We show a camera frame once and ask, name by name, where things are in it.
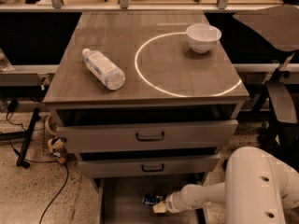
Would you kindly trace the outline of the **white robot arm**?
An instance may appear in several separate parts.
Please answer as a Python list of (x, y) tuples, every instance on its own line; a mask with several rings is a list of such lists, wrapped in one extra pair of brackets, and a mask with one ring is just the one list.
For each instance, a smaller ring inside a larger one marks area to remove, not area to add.
[(224, 182), (188, 184), (153, 211), (179, 213), (206, 203), (225, 204), (225, 224), (286, 224), (284, 210), (299, 206), (299, 173), (257, 147), (241, 147), (227, 162)]

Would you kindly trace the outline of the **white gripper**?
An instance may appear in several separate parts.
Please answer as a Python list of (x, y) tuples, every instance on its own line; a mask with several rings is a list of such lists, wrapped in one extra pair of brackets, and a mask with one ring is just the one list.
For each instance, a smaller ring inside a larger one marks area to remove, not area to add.
[(163, 214), (166, 212), (166, 208), (167, 208), (167, 210), (170, 213), (178, 213), (180, 212), (179, 201), (180, 201), (179, 192), (175, 191), (166, 196), (165, 204), (164, 202), (159, 202), (153, 205), (152, 206), (153, 212), (156, 214)]

